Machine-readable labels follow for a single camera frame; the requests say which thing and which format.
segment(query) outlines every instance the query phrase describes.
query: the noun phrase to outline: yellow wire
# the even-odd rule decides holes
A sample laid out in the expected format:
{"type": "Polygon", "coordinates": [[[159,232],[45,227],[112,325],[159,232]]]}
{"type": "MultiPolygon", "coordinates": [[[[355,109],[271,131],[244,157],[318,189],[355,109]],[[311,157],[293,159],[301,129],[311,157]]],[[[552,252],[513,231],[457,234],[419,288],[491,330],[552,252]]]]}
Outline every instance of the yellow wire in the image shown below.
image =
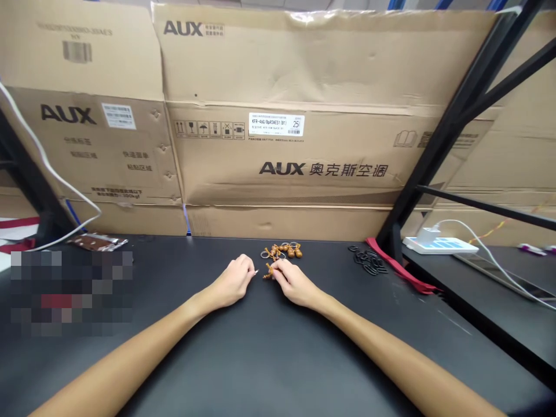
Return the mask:
{"type": "MultiPolygon", "coordinates": [[[[533,210],[531,210],[531,214],[536,213],[537,211],[539,211],[540,209],[542,209],[543,207],[546,207],[548,205],[548,203],[550,201],[552,201],[554,198],[556,197],[556,193],[553,193],[552,196],[550,196],[549,198],[546,199],[546,201],[538,206],[536,206],[533,210]]],[[[487,237],[490,236],[494,231],[500,229],[504,224],[506,224],[506,222],[509,222],[510,220],[512,220],[510,217],[506,217],[503,221],[501,221],[498,226],[496,226],[494,229],[488,231],[487,233],[485,233],[482,236],[479,236],[479,239],[482,239],[483,237],[487,237]]],[[[469,241],[469,243],[473,243],[474,241],[476,241],[477,239],[471,239],[469,241]]]]}

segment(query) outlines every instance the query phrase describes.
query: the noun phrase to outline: red strap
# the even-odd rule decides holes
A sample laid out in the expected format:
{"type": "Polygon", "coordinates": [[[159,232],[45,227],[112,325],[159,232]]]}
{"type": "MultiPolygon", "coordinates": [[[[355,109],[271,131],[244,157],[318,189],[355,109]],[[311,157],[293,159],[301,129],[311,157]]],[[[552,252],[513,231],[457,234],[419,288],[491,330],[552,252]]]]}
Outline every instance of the red strap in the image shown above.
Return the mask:
{"type": "Polygon", "coordinates": [[[39,224],[40,221],[41,221],[40,217],[27,217],[25,219],[4,220],[4,221],[0,221],[0,229],[11,229],[14,227],[21,227],[21,226],[33,226],[39,224]]]}
{"type": "Polygon", "coordinates": [[[409,283],[411,283],[411,285],[413,285],[415,289],[421,294],[434,294],[433,291],[440,291],[437,287],[424,283],[423,281],[419,281],[417,278],[407,272],[404,267],[401,266],[395,259],[390,258],[385,252],[382,251],[382,249],[378,246],[376,239],[374,239],[373,237],[367,238],[367,244],[386,262],[388,262],[392,268],[394,268],[397,276],[403,278],[406,281],[409,281],[409,283]]]}
{"type": "Polygon", "coordinates": [[[35,239],[25,239],[23,242],[13,245],[0,246],[0,252],[7,253],[9,255],[12,252],[25,252],[26,250],[33,249],[34,247],[35,239]]]}

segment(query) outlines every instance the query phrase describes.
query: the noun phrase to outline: hand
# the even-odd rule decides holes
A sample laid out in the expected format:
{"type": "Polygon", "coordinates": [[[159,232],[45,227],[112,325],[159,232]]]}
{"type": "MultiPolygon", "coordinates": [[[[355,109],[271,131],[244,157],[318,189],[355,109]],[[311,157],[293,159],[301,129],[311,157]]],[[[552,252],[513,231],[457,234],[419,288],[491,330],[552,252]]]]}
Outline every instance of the hand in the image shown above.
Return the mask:
{"type": "Polygon", "coordinates": [[[198,294],[204,301],[203,305],[207,313],[231,306],[243,298],[251,278],[256,273],[253,261],[247,255],[240,255],[239,258],[231,261],[216,281],[198,294]]]}
{"type": "Polygon", "coordinates": [[[307,278],[297,265],[287,259],[272,264],[273,275],[291,302],[315,310],[326,293],[307,278]]]}

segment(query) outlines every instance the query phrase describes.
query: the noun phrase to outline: cardboard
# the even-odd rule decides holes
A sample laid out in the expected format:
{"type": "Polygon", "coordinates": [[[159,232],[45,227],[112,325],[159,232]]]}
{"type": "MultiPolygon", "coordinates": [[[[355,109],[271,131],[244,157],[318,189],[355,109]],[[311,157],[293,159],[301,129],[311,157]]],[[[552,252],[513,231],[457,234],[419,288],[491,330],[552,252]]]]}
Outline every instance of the cardboard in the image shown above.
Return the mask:
{"type": "Polygon", "coordinates": [[[157,3],[152,12],[170,102],[305,103],[324,111],[334,104],[438,117],[496,19],[483,11],[291,13],[157,3]]]}
{"type": "MultiPolygon", "coordinates": [[[[0,77],[53,168],[97,202],[180,205],[160,47],[141,7],[7,0],[0,77]]],[[[59,196],[4,97],[2,109],[59,196]]]]}
{"type": "MultiPolygon", "coordinates": [[[[169,104],[170,119],[180,126],[173,133],[182,136],[175,143],[186,204],[391,206],[438,123],[417,116],[298,111],[305,117],[302,137],[244,132],[242,139],[226,140],[183,133],[201,134],[189,128],[194,120],[196,126],[210,125],[208,136],[214,125],[221,135],[220,126],[244,126],[258,111],[169,104]]],[[[477,120],[465,128],[434,186],[443,188],[491,124],[477,120]]]]}
{"type": "Polygon", "coordinates": [[[0,170],[0,217],[35,217],[37,213],[7,171],[0,170]]]}
{"type": "MultiPolygon", "coordinates": [[[[525,206],[520,209],[530,213],[534,208],[525,206]]],[[[539,210],[535,214],[556,219],[556,210],[554,208],[539,210]]],[[[450,210],[435,208],[428,213],[420,227],[432,227],[444,219],[460,220],[467,224],[478,236],[482,236],[497,227],[504,220],[504,217],[472,207],[450,210]]],[[[457,237],[466,242],[473,238],[469,231],[455,222],[442,223],[440,231],[441,236],[457,237]]],[[[555,244],[556,232],[517,220],[509,220],[500,229],[481,240],[486,245],[517,246],[520,243],[528,243],[542,248],[555,244]]]]}
{"type": "MultiPolygon", "coordinates": [[[[186,210],[192,236],[340,242],[376,236],[389,212],[334,206],[188,206],[186,210]]],[[[414,235],[421,222],[421,213],[414,212],[404,233],[414,235]]]]}
{"type": "MultiPolygon", "coordinates": [[[[493,21],[153,4],[184,202],[391,206],[493,21]],[[261,128],[282,120],[281,135],[261,128]]],[[[469,124],[434,186],[490,120],[469,124]]]]}
{"type": "Polygon", "coordinates": [[[0,192],[0,217],[26,218],[38,214],[27,199],[21,195],[8,195],[0,192]]]}
{"type": "MultiPolygon", "coordinates": [[[[556,12],[539,13],[495,84],[555,36],[556,12]]],[[[540,204],[543,193],[556,193],[556,61],[519,85],[498,107],[500,114],[491,130],[469,155],[448,190],[480,193],[487,202],[495,203],[501,193],[506,193],[510,204],[540,204]]]]}
{"type": "MultiPolygon", "coordinates": [[[[71,204],[80,221],[96,214],[94,209],[83,201],[71,201],[71,204]]],[[[103,214],[87,225],[89,231],[124,235],[187,235],[187,222],[182,206],[122,206],[116,203],[99,203],[98,206],[103,214]]]]}

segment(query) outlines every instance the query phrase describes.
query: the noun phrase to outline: barcode label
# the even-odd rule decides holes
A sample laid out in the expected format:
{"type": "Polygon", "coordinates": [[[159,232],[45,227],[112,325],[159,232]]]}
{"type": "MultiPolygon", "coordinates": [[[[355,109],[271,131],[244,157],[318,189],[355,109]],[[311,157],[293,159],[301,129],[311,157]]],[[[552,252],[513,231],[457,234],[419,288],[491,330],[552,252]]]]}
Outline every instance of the barcode label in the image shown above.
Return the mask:
{"type": "Polygon", "coordinates": [[[107,103],[102,103],[102,105],[108,126],[118,129],[137,129],[130,106],[107,103]]]}
{"type": "Polygon", "coordinates": [[[62,41],[64,59],[78,64],[93,62],[93,52],[90,43],[62,41]]]}
{"type": "Polygon", "coordinates": [[[249,113],[249,134],[303,136],[305,116],[249,113]]]}

